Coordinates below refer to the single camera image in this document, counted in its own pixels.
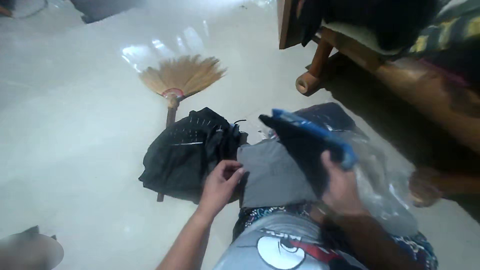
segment right hand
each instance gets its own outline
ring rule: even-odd
[[[232,197],[233,190],[245,172],[240,162],[222,160],[207,176],[197,212],[213,221]]]
[[[330,159],[330,151],[321,155],[322,164],[330,176],[328,189],[322,200],[336,214],[342,216],[369,215],[357,191],[357,180],[353,171],[344,171]]]

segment left hand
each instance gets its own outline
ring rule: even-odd
[[[240,162],[222,160],[207,176],[197,212],[209,221],[227,205],[233,190],[245,174]]]

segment patterned fabric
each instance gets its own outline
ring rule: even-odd
[[[438,268],[437,256],[427,238],[420,232],[414,236],[390,235],[397,245],[402,247],[417,262],[423,264],[426,270]]]
[[[286,212],[309,218],[311,209],[311,204],[304,203],[280,207],[242,208],[240,209],[239,219],[233,228],[232,241],[248,226],[262,217],[276,212]],[[406,250],[415,261],[423,264],[425,270],[436,270],[438,268],[438,260],[433,253],[433,247],[422,233],[418,232],[414,236],[396,236],[391,234],[390,237],[397,245]]]

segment folded clothes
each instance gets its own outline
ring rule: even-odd
[[[283,206],[317,200],[305,174],[277,139],[241,146],[237,160],[248,171],[240,207]]]
[[[149,146],[139,180],[148,189],[198,203],[207,175],[221,160],[234,159],[239,145],[238,125],[209,108],[192,110]]]
[[[328,175],[321,164],[320,154],[328,149],[332,160],[340,162],[345,169],[351,169],[356,161],[353,150],[328,130],[306,119],[282,110],[272,111],[272,117],[260,115],[259,119],[275,130],[280,142],[305,174],[316,196],[321,197],[327,186]]]

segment black cloth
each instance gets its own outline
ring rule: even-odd
[[[207,175],[221,160],[234,159],[239,145],[238,125],[209,108],[192,110],[153,141],[139,180],[148,189],[198,204]]]
[[[351,130],[355,127],[355,123],[343,109],[332,102],[302,109],[295,114],[325,129]],[[321,197],[327,185],[328,174],[321,166],[320,154],[328,149],[331,151],[332,160],[340,162],[343,150],[288,122],[266,115],[260,115],[259,119],[275,130],[280,142],[305,173],[314,193]]]
[[[411,46],[438,8],[437,0],[305,0],[299,18],[301,43],[307,45],[324,19],[367,27],[385,50]]]

